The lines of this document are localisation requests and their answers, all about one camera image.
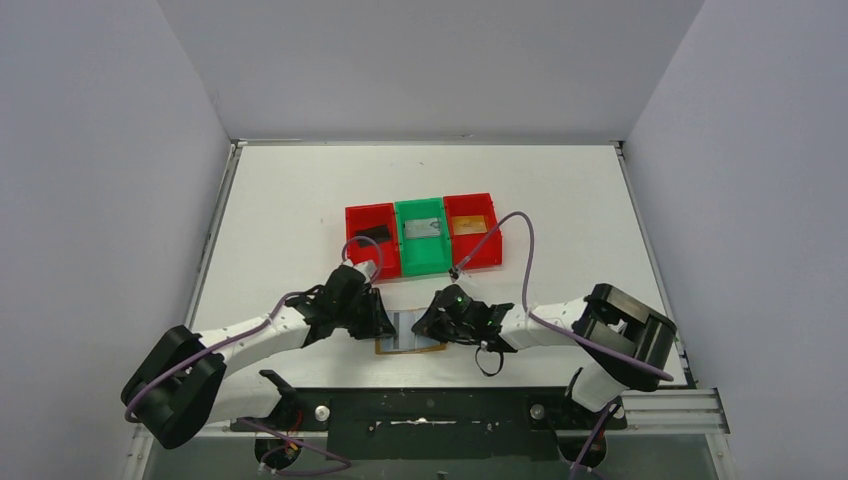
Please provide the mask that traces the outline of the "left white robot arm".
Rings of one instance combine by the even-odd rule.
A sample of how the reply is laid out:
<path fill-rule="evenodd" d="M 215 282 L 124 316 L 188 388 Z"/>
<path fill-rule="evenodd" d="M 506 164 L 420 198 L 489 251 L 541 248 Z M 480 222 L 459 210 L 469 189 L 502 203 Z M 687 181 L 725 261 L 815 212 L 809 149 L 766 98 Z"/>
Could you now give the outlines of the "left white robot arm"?
<path fill-rule="evenodd" d="M 208 424 L 280 411 L 291 387 L 259 368 L 273 355 L 299 350 L 343 329 L 357 340 L 390 336 L 373 261 L 345 261 L 325 283 L 285 294 L 259 317 L 215 330 L 168 329 L 124 386 L 125 419 L 173 449 Z"/>

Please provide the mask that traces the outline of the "yellow leather card holder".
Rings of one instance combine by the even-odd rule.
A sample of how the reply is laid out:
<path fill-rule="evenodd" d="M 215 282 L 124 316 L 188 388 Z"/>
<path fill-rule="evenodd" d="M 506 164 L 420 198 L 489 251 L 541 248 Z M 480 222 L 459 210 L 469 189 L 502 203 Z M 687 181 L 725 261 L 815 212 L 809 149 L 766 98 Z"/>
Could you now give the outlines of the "yellow leather card holder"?
<path fill-rule="evenodd" d="M 423 354 L 445 350 L 447 348 L 446 343 L 439 343 L 436 340 L 418 335 L 412 331 L 412 326 L 425 313 L 425 309 L 389 311 L 388 319 L 395 329 L 395 335 L 390 338 L 376 340 L 375 354 L 378 356 Z"/>

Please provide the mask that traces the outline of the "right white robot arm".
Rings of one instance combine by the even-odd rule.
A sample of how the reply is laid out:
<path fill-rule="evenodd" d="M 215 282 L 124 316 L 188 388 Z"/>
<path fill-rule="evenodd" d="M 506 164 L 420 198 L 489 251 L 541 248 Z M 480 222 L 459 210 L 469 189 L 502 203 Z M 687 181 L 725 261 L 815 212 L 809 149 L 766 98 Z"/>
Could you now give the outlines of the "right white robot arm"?
<path fill-rule="evenodd" d="M 440 343 L 503 356 L 535 347 L 576 347 L 589 356 L 568 398 L 597 413 L 628 390 L 654 392 L 672 380 L 665 369 L 677 334 L 663 314 L 606 283 L 581 298 L 529 309 L 486 304 L 452 284 L 436 292 L 412 331 Z"/>

